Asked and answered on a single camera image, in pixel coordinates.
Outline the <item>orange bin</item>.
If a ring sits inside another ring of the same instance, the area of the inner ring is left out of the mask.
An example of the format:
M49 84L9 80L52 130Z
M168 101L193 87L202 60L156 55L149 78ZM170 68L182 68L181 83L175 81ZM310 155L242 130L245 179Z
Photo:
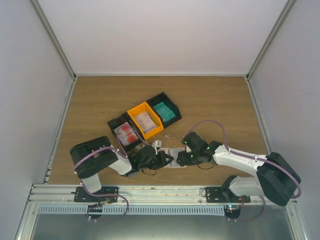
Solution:
M132 118L145 140L148 140L164 130L160 117L146 101L131 108L127 113Z

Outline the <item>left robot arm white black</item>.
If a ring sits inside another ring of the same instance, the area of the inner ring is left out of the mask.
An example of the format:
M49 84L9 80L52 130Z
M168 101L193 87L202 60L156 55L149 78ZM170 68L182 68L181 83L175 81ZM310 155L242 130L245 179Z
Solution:
M126 155L115 148L107 136L101 136L73 146L70 156L77 174L86 189L85 195L92 202L103 197L99 172L111 168L120 176L130 177L137 172L157 171L170 164L174 157L157 149L157 143L146 145Z

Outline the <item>white pink cards stack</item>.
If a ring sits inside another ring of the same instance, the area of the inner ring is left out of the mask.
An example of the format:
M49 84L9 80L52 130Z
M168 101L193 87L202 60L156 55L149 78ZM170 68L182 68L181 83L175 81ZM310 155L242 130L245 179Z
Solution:
M152 118L146 111L140 113L134 119L145 134L157 127L157 125L153 122Z

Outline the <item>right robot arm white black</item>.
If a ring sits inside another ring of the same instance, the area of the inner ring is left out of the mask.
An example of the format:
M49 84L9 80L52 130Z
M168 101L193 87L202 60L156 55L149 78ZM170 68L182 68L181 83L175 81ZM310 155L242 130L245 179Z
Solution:
M243 152L218 141L207 143L195 132L186 135L182 143L186 149L178 153L176 160L182 167L210 163L249 174L248 177L231 175L221 185L221 196L228 203L242 196L257 196L284 207L302 193L301 178L276 152L269 155Z

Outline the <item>black bin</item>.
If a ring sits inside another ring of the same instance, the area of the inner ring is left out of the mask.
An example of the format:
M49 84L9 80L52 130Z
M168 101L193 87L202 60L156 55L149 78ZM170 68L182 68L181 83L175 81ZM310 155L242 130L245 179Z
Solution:
M160 117L164 129L182 118L178 106L164 92L157 94L146 102Z
M127 153L142 144L142 135L127 112L107 122L111 132Z

